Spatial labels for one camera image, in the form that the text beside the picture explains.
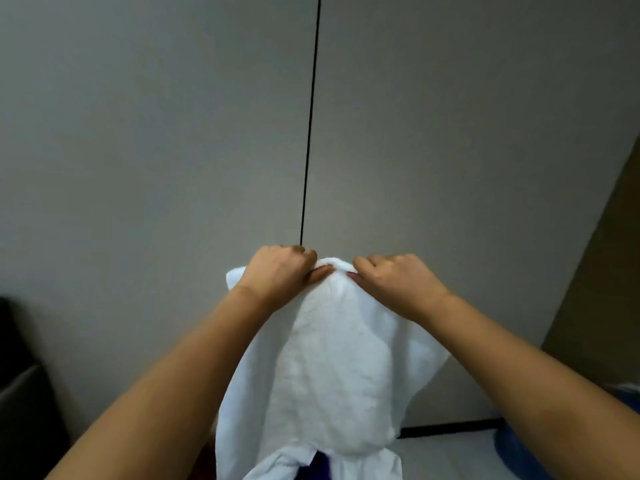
person's left arm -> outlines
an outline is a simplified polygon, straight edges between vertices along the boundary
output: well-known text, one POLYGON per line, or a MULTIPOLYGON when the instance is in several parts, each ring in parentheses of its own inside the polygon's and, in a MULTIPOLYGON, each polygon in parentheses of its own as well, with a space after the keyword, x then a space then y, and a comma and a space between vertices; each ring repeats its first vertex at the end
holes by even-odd
POLYGON ((333 268, 301 246, 260 249, 213 313, 80 437, 47 480, 187 478, 249 343, 333 268))

gray panel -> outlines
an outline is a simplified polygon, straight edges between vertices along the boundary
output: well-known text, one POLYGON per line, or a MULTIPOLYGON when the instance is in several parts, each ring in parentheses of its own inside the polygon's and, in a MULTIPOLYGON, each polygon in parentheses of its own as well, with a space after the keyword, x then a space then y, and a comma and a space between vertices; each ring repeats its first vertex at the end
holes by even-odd
MULTIPOLYGON (((304 244, 540 344, 640 127, 640 0, 323 0, 304 244)), ((448 363, 408 424, 493 411, 448 363)))
POLYGON ((0 0, 0 292, 74 432, 300 234, 317 0, 0 0))

purple fabric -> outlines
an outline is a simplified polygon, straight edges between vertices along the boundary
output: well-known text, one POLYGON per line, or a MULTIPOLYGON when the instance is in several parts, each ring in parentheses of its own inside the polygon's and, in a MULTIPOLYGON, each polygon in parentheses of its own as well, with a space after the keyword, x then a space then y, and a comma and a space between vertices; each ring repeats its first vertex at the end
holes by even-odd
POLYGON ((296 480, 330 480, 329 457, 317 451, 308 467, 300 467, 296 480))

hand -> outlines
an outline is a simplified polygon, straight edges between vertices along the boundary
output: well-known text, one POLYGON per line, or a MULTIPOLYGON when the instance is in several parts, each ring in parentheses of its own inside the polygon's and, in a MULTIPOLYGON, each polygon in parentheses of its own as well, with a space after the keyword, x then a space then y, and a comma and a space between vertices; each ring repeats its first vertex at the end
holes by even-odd
POLYGON ((451 293, 418 256, 382 257, 377 254, 353 260, 356 273, 347 273, 360 288, 398 315, 421 322, 435 313, 451 293))
POLYGON ((252 293, 272 314, 334 271, 333 266, 313 269, 317 258, 314 250, 302 246, 264 246, 249 261, 236 288, 252 293))

skin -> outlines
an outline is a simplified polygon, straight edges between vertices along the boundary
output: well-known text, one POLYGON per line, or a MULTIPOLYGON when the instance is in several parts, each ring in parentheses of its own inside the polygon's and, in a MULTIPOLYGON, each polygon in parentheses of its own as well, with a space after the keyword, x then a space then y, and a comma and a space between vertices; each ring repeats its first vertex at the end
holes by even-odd
MULTIPOLYGON (((333 272, 315 251, 260 249, 240 282, 78 440, 49 480, 187 478, 229 381, 276 310, 333 272)), ((416 256, 353 262, 364 291, 439 340, 558 479, 640 479, 639 416, 453 295, 416 256)))

